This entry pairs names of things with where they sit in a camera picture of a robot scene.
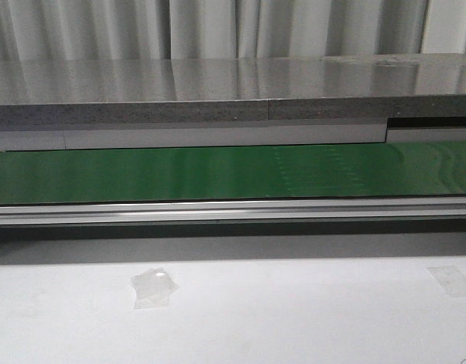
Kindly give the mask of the grey stone counter slab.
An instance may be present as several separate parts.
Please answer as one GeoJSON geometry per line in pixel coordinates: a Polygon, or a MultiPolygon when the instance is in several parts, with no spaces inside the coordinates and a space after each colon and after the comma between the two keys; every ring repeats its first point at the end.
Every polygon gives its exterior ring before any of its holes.
{"type": "Polygon", "coordinates": [[[0,61],[0,152],[466,140],[466,55],[0,61]]]}

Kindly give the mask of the green conveyor belt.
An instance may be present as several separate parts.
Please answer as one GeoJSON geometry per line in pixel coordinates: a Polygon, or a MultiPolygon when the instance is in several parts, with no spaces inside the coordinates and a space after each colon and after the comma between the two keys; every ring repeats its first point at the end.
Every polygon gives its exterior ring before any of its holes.
{"type": "Polygon", "coordinates": [[[0,206],[466,195],[466,141],[0,152],[0,206]]]}

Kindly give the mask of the clear tape strip right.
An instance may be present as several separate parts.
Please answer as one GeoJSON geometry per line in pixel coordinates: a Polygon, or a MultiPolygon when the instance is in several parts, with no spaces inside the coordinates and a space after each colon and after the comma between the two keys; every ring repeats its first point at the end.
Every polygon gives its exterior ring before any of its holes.
{"type": "Polygon", "coordinates": [[[452,298],[466,298],[466,276],[455,266],[429,267],[427,271],[452,298]]]}

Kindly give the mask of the white pleated curtain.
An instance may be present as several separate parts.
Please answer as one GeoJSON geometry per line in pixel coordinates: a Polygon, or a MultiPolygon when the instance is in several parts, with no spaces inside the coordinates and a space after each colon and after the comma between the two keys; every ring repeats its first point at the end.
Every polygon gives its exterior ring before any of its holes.
{"type": "Polygon", "coordinates": [[[0,61],[466,54],[466,1],[0,1],[0,61]]]}

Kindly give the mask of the aluminium conveyor side rail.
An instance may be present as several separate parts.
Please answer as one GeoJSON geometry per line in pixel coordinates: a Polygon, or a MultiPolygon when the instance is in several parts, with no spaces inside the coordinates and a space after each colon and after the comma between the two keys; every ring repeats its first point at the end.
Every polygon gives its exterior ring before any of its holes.
{"type": "Polygon", "coordinates": [[[466,196],[0,206],[0,227],[179,221],[466,217],[466,196]]]}

